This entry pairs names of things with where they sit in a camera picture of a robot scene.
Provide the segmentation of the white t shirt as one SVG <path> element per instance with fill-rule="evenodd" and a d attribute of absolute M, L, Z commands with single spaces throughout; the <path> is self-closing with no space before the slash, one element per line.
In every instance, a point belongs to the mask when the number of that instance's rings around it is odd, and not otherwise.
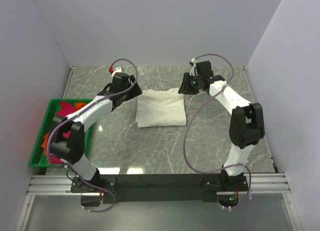
<path fill-rule="evenodd" d="M 184 96 L 178 88 L 155 91 L 147 89 L 137 97 L 137 127 L 183 127 L 187 124 Z"/>

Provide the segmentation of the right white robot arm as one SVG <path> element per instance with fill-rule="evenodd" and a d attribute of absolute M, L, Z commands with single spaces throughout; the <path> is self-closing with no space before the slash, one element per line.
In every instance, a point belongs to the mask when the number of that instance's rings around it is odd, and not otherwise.
<path fill-rule="evenodd" d="M 182 95 L 197 95 L 201 90 L 215 98 L 231 116 L 229 138 L 231 149 L 222 170 L 219 184 L 230 191 L 244 175 L 248 157 L 265 136 L 263 108 L 233 90 L 221 75 L 214 75 L 210 61 L 190 62 L 191 71 L 183 74 L 178 90 Z"/>

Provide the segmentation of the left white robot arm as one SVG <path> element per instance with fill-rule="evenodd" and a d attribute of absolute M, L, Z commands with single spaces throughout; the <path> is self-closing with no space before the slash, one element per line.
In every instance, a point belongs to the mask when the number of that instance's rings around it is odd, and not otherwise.
<path fill-rule="evenodd" d="M 96 191 L 100 186 L 100 172 L 84 154 L 86 132 L 104 115 L 141 94 L 137 76 L 114 72 L 111 83 L 91 102 L 65 117 L 58 115 L 52 120 L 46 147 L 48 161 L 51 156 L 60 159 L 82 179 L 82 186 L 88 192 Z"/>

